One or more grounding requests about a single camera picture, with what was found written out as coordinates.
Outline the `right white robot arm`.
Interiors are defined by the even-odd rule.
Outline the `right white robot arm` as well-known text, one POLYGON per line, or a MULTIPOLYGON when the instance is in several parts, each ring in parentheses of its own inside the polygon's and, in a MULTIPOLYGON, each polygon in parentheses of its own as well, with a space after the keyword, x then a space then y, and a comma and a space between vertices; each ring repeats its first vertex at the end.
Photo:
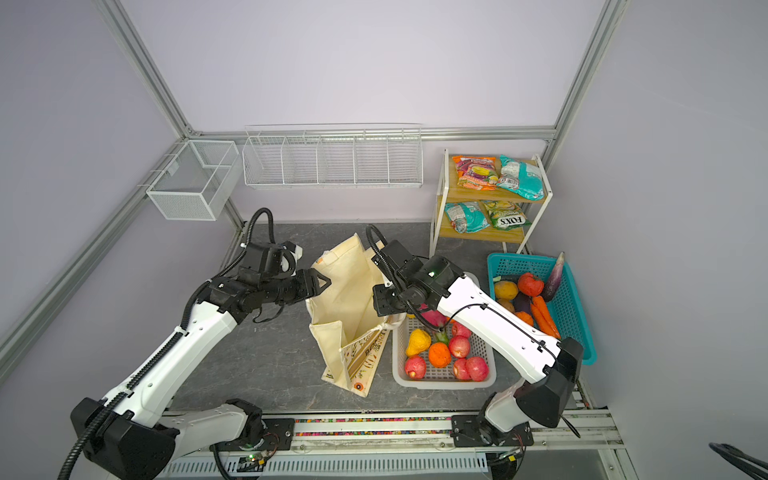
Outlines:
POLYGON ((425 317, 437 311, 487 342, 518 372, 520 379, 490 396, 480 413, 455 424, 456 436, 471 445, 500 446, 531 441, 524 430, 535 422, 555 428, 580 376, 583 347, 575 339, 557 339, 503 308, 443 256, 423 259, 400 242, 388 241, 374 225, 365 236, 373 262, 386 281, 373 288, 378 316, 409 313, 429 327, 425 317))

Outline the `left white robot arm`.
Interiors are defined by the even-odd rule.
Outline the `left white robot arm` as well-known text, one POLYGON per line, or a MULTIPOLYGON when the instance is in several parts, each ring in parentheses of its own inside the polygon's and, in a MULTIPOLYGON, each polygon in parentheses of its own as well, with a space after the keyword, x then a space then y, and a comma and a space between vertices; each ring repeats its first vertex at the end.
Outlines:
POLYGON ((72 411, 77 439, 58 473, 68 479, 85 456, 120 479, 153 479, 171 461, 225 442, 259 447, 269 431, 259 407, 231 399, 171 420, 165 411, 211 350, 247 318, 262 322, 264 305, 279 309, 331 286, 314 268, 297 266, 302 250, 275 239, 274 219, 257 210, 245 227, 239 254, 205 280, 186 302, 182 319, 164 343, 101 399, 84 398, 72 411))

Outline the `cream canvas grocery bag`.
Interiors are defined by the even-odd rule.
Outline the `cream canvas grocery bag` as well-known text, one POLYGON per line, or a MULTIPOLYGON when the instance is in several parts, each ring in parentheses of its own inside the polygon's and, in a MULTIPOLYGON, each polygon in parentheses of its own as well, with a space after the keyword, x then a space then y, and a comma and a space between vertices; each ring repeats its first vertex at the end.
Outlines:
POLYGON ((405 315, 379 316, 373 287, 385 282, 374 265, 373 250, 353 235, 327 250, 312 268, 331 280, 320 295, 306 301, 309 325, 323 360, 322 379, 367 397, 390 332, 405 315))

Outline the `orange fruit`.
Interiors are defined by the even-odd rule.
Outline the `orange fruit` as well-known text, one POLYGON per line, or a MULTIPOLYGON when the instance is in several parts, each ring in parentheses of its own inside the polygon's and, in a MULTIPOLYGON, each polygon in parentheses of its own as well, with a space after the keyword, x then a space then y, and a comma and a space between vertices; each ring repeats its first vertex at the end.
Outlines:
POLYGON ((434 368, 445 368, 452 362, 452 355, 446 344, 433 343, 428 350, 428 361, 434 368))

